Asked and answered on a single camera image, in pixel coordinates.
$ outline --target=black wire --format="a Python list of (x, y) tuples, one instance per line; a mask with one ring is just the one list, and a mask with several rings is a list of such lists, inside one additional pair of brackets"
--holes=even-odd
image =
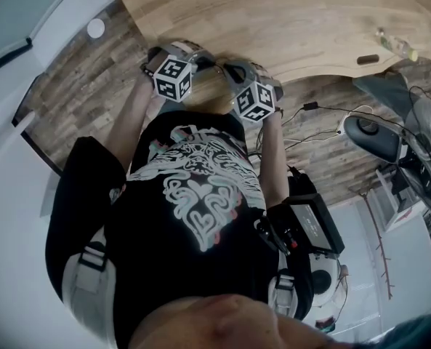
[(298, 141), (298, 142), (294, 143), (294, 144), (293, 144), (293, 145), (291, 145), (291, 146), (288, 146), (288, 147), (285, 149), (285, 151), (289, 150), (290, 148), (293, 148), (294, 146), (298, 146), (300, 143), (304, 143), (304, 142), (306, 142), (307, 140), (309, 140), (309, 138), (312, 138), (312, 137), (315, 137), (315, 136), (318, 136), (318, 135), (323, 135), (323, 134), (325, 134), (325, 133), (337, 133), (337, 131), (336, 131), (336, 130), (332, 130), (332, 131), (322, 131), (322, 132), (319, 132), (319, 133), (315, 133), (314, 135), (310, 135), (310, 136), (306, 137), (305, 139), (300, 140), (300, 141)]
[[(289, 118), (287, 121), (285, 121), (284, 123), (282, 123), (281, 126), (283, 126), (286, 123), (289, 123), (291, 120), (293, 120), (296, 117), (296, 115), (300, 111), (302, 111), (302, 110), (304, 110), (304, 107), (301, 107), (298, 111), (296, 111), (296, 113), (291, 118)], [(255, 156), (257, 156), (257, 158), (261, 159), (261, 157), (262, 157), (262, 138), (263, 138), (263, 136), (264, 136), (264, 127), (262, 126), (260, 128), (260, 130), (259, 130), (259, 134), (257, 135), (255, 151), (249, 153), (248, 157), (255, 155)]]
[(427, 91), (426, 91), (425, 89), (423, 89), (422, 87), (419, 87), (419, 86), (417, 86), (417, 85), (413, 85), (413, 86), (410, 88), (409, 92), (412, 92), (412, 89), (420, 89), (420, 90), (424, 93), (424, 95), (425, 95), (425, 97), (426, 97), (426, 98), (430, 98), (430, 99), (431, 99), (431, 93), (427, 92)]
[(285, 121), (284, 123), (282, 123), (282, 125), (281, 125), (281, 126), (283, 126), (283, 125), (285, 125), (286, 123), (289, 123), (291, 120), (293, 120), (293, 119), (296, 117), (296, 115), (297, 115), (298, 113), (300, 113), (302, 110), (304, 110), (304, 107), (301, 107), (298, 111), (296, 111), (296, 113), (295, 113), (291, 118), (289, 118), (287, 121)]
[(343, 302), (343, 306), (341, 307), (339, 313), (338, 313), (338, 318), (335, 319), (334, 323), (336, 324), (338, 322), (339, 317), (341, 316), (341, 312), (343, 311), (343, 308), (346, 305), (346, 301), (347, 301), (347, 276), (345, 276), (346, 279), (346, 297), (345, 297), (345, 301)]
[(428, 151), (428, 149), (425, 147), (425, 145), (422, 143), (422, 141), (419, 139), (419, 137), (415, 133), (413, 133), (410, 129), (407, 129), (406, 127), (403, 127), (401, 124), (396, 123), (395, 121), (391, 121), (391, 120), (385, 119), (385, 118), (381, 117), (380, 115), (375, 115), (375, 114), (372, 114), (372, 113), (364, 113), (363, 111), (348, 110), (346, 108), (326, 108), (326, 107), (323, 107), (323, 106), (318, 106), (318, 108), (323, 108), (325, 110), (345, 111), (347, 113), (362, 113), (364, 115), (374, 116), (375, 118), (378, 118), (378, 119), (381, 119), (383, 121), (386, 121), (387, 123), (391, 123), (391, 124), (397, 125), (402, 130), (404, 130), (406, 132), (409, 132), (411, 135), (413, 135), (415, 137), (415, 139), (417, 140), (417, 142), (424, 148), (424, 150), (427, 153), (427, 155), (431, 158), (431, 153)]

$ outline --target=wooden floor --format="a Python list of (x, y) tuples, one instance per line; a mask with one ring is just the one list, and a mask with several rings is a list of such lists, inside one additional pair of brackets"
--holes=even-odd
[[(85, 30), (78, 33), (47, 72), (38, 77), (15, 116), (20, 120), (27, 112), (35, 110), (36, 120), (27, 132), (60, 168), (77, 137), (92, 135), (104, 141), (145, 59), (144, 40), (120, 0), (98, 17), (105, 22), (105, 35), (94, 40)], [(410, 85), (431, 92), (430, 61), (420, 60), (416, 65), (401, 62), (394, 68), (407, 76)], [(391, 111), (356, 89), (349, 78), (316, 76), (291, 82), (284, 91), (285, 121), (304, 103), (312, 101), (321, 106), (348, 109), (370, 105), (375, 114), (393, 117)], [(154, 105), (147, 122), (158, 107), (158, 103)], [(333, 131), (345, 114), (328, 110), (302, 111), (284, 126), (283, 135), (289, 140), (302, 140), (318, 132)], [(246, 127), (250, 148), (255, 145), (258, 131), (258, 127)], [(329, 133), (313, 139), (334, 135)], [(285, 141), (286, 147), (293, 144)], [(350, 190), (360, 190), (372, 183), (374, 170), (381, 164), (346, 136), (301, 143), (287, 153), (289, 164), (309, 174), (327, 204), (350, 198), (353, 196)], [(252, 160), (258, 168), (259, 162)]]

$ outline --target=wooden table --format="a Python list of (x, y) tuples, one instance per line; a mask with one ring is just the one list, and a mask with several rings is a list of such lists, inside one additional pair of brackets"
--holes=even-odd
[[(431, 59), (431, 0), (123, 1), (150, 44), (190, 39), (215, 55), (250, 58), (282, 82), (385, 70), (400, 58), (376, 43), (378, 27)], [(377, 63), (358, 64), (371, 55)]]

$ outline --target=graphic print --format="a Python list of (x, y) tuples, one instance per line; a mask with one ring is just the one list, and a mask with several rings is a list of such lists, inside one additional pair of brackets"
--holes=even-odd
[(185, 78), (180, 83), (180, 98), (182, 98), (185, 93), (191, 87), (191, 73), (188, 73)]
[(255, 104), (254, 96), (252, 95), (251, 88), (247, 88), (236, 100), (238, 101), (239, 112), (243, 113), (245, 110)]
[(252, 121), (259, 121), (262, 119), (265, 115), (267, 115), (268, 111), (264, 108), (261, 108), (257, 106), (256, 108), (249, 111), (244, 117), (248, 118)]
[(167, 60), (166, 64), (159, 70), (161, 75), (168, 76), (173, 79), (178, 79), (181, 72), (185, 69), (187, 63), (176, 60)]
[[(184, 126), (172, 134), (179, 136), (175, 130), (180, 129), (195, 132), (194, 126)], [(243, 198), (249, 207), (265, 210), (251, 164), (220, 135), (213, 128), (188, 135), (128, 179), (146, 181), (165, 175), (165, 198), (173, 204), (174, 216), (192, 231), (202, 252), (212, 247), (222, 228), (237, 217), (236, 208)]]
[(259, 94), (259, 102), (269, 108), (273, 108), (272, 92), (262, 85), (257, 85), (257, 93)]
[(172, 99), (177, 98), (177, 90), (176, 86), (173, 83), (169, 83), (168, 81), (164, 81), (162, 79), (156, 79), (158, 93), (163, 97), (168, 97)]

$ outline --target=person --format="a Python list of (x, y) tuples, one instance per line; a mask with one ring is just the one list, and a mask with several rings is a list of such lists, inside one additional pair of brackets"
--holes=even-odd
[(289, 195), (280, 113), (258, 179), (235, 114), (167, 103), (141, 134), (152, 96), (140, 74), (105, 144), (79, 138), (66, 161), (46, 243), (59, 298), (111, 347), (351, 348), (268, 305), (278, 253), (254, 223)]

